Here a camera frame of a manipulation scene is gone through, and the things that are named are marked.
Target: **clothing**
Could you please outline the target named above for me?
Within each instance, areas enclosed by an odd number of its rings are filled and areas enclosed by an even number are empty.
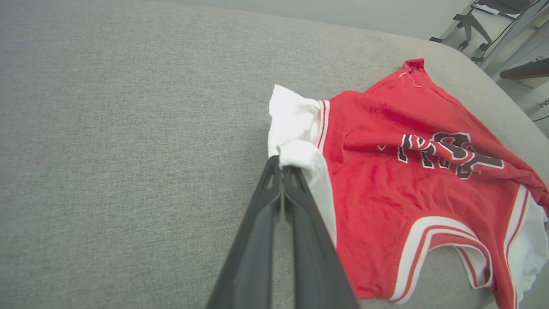
[[[305,99],[289,89],[275,85],[269,102],[271,128],[268,155],[279,155],[280,167],[292,165],[301,168],[336,247],[335,210],[328,166],[318,147],[310,142],[319,136],[319,113],[317,101]]]
[[[407,301],[427,252],[452,246],[473,288],[518,307],[549,258],[547,187],[431,81],[422,59],[364,93],[316,104],[282,89],[270,103],[286,106],[273,117],[270,148],[286,136],[322,152],[337,252],[358,298]],[[284,111],[291,134],[278,129]]]

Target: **chair leg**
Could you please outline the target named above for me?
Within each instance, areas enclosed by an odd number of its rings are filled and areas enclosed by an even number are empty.
[[[471,26],[473,26],[473,28],[475,28],[475,30],[477,30],[480,33],[480,35],[482,35],[483,38],[487,40],[488,45],[492,44],[492,39],[490,38],[486,30],[484,30],[484,28],[479,23],[479,21],[472,14],[469,17],[469,20],[470,20]]]

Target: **office chair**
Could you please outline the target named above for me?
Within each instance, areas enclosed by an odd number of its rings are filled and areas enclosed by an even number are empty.
[[[531,0],[480,0],[478,4],[483,4],[490,8],[496,9],[503,14],[519,14],[522,13],[531,4],[531,2]],[[471,27],[475,28],[484,37],[484,39],[487,40],[487,43],[482,43],[479,46],[481,51],[486,51],[493,43],[486,30],[484,30],[482,25],[473,16],[473,9],[471,9],[466,15],[457,14],[453,19],[459,21],[457,24],[458,28],[465,27],[466,39],[461,42],[458,47],[459,49],[464,50],[467,46],[469,46],[469,41],[471,40]]]

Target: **cable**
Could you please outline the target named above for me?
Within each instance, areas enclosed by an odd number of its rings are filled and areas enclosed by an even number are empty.
[[[524,14],[524,12],[526,12],[527,10],[529,10],[531,7],[533,7],[534,5],[536,5],[536,4],[537,4],[538,2],[540,2],[540,1],[541,1],[541,0],[537,0],[534,4],[532,4],[532,5],[530,5],[529,7],[527,7],[527,8],[521,13],[521,15]],[[505,27],[505,29],[504,29],[503,31],[501,31],[500,35],[498,35],[497,38],[496,38],[495,40],[492,41],[492,44],[490,44],[490,46],[492,46],[495,42],[497,42],[497,40],[500,39],[500,37],[505,33],[505,31],[507,31],[507,29],[509,29],[509,27],[511,27],[511,25],[512,25],[517,19],[518,19],[518,17],[517,17],[514,21],[512,21],[507,27]],[[479,58],[484,57],[484,54],[488,51],[488,48],[490,48],[490,46],[488,46],[488,47],[486,48],[486,50],[482,53],[482,55],[480,55]]]
[[[533,122],[540,121],[541,119],[545,119],[545,118],[549,118],[549,116],[545,116],[545,117],[540,118],[540,119],[538,119],[538,120],[534,120]]]

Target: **couch cushion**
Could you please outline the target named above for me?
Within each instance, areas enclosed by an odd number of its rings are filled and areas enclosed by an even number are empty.
[[[203,307],[267,160],[275,83],[329,99],[424,57],[549,179],[547,139],[444,45],[160,2],[0,5],[2,308]],[[290,308],[285,223],[275,250],[274,307]],[[490,294],[437,249],[402,308],[479,308]]]

